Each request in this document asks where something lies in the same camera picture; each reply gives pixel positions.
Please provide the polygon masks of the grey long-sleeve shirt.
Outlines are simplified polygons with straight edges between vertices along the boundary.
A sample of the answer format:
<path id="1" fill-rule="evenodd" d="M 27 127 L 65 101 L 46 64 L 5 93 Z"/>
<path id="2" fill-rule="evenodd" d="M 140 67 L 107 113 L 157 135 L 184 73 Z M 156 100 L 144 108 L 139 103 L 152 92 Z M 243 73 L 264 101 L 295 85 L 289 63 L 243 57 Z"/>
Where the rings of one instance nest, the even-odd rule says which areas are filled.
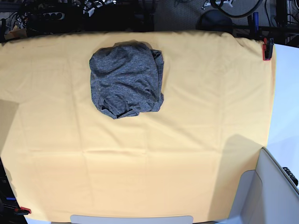
<path id="1" fill-rule="evenodd" d="M 120 119 L 160 110 L 164 59 L 142 42 L 97 50 L 89 61 L 91 99 L 103 114 Z"/>

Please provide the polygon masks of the yellow table cloth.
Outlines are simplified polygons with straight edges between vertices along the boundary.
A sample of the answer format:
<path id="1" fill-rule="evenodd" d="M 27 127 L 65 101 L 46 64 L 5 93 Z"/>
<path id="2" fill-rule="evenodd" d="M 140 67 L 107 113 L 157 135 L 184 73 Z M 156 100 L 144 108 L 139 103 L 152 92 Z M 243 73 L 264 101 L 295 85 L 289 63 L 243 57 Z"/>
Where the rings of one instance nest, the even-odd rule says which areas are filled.
<path id="1" fill-rule="evenodd" d="M 162 52 L 158 112 L 112 119 L 92 103 L 89 60 L 117 43 Z M 256 167 L 274 99 L 276 59 L 228 33 L 49 35 L 0 47 L 0 157 L 32 219 L 227 218 Z"/>

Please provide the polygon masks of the dark round stool seat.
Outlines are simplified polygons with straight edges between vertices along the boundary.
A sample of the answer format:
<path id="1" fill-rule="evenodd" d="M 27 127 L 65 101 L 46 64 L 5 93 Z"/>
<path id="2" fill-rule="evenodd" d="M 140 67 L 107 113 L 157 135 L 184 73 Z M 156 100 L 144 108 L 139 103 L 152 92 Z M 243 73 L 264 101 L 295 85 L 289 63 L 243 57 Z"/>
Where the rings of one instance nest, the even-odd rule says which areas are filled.
<path id="1" fill-rule="evenodd" d="M 232 26 L 231 18 L 225 16 L 218 10 L 210 10 L 201 15 L 196 24 L 196 29 L 232 33 Z"/>

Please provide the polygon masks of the red-black clamp right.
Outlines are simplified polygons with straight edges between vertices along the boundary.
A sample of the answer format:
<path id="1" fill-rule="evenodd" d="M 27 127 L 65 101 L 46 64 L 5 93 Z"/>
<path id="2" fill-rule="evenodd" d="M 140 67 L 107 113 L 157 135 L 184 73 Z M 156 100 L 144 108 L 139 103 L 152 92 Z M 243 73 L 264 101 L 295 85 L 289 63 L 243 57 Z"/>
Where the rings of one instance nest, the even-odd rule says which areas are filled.
<path id="1" fill-rule="evenodd" d="M 263 40 L 263 60 L 270 61 L 273 54 L 274 39 L 273 38 L 264 38 Z"/>

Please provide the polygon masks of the red-black clamp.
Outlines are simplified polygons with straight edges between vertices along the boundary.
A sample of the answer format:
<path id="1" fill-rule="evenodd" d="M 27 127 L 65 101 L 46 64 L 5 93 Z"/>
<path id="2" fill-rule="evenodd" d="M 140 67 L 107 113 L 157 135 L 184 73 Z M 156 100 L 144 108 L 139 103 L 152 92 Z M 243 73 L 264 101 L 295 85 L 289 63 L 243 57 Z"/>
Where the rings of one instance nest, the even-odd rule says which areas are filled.
<path id="1" fill-rule="evenodd" d="M 15 208 L 14 214 L 19 216 L 28 215 L 31 214 L 31 209 L 24 208 L 24 207 Z"/>
<path id="2" fill-rule="evenodd" d="M 263 40 L 263 60 L 270 61 L 273 54 L 274 39 L 273 38 L 264 38 Z"/>

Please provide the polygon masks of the black power strip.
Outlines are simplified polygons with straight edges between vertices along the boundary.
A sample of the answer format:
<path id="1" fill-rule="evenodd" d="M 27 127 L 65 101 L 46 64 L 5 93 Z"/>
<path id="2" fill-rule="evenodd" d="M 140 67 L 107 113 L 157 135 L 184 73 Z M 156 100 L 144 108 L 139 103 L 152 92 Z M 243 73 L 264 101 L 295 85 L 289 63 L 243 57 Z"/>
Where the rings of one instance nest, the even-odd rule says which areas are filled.
<path id="1" fill-rule="evenodd" d="M 37 15 L 39 20 L 44 21 L 59 21 L 65 18 L 65 13 L 62 12 L 45 12 Z"/>

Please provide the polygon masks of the white plastic bin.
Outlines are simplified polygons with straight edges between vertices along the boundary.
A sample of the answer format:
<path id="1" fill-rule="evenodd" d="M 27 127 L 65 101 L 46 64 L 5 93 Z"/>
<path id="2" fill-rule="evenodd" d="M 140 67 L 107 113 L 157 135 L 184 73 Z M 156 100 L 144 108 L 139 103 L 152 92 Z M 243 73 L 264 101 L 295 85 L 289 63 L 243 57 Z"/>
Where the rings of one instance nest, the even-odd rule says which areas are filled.
<path id="1" fill-rule="evenodd" d="M 271 153 L 262 148 L 254 170 L 242 174 L 228 224 L 297 224 L 299 190 Z"/>

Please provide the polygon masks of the red-black clamp left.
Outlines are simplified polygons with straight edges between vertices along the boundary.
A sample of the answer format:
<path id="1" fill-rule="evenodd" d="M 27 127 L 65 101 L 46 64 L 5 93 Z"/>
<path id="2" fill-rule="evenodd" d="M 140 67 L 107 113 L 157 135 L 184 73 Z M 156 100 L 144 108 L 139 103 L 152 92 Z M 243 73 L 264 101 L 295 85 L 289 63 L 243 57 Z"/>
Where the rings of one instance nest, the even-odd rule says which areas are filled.
<path id="1" fill-rule="evenodd" d="M 24 207 L 15 208 L 14 214 L 19 216 L 28 215 L 31 214 L 31 209 L 24 208 Z"/>

